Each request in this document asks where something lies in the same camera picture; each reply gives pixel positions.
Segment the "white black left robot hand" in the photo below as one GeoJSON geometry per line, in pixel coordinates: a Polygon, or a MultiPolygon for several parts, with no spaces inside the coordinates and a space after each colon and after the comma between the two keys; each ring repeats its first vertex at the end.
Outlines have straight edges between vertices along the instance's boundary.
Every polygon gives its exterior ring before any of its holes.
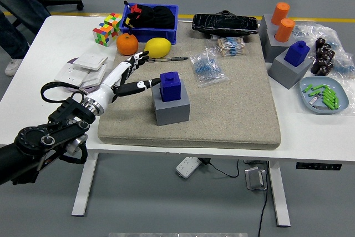
{"type": "Polygon", "coordinates": [[[148,60],[148,51],[143,51],[131,56],[119,65],[106,77],[98,90],[88,94],[82,105],[88,108],[94,115],[102,115],[117,97],[143,92],[161,82],[159,78],[140,80],[126,83],[130,75],[148,60]]]}

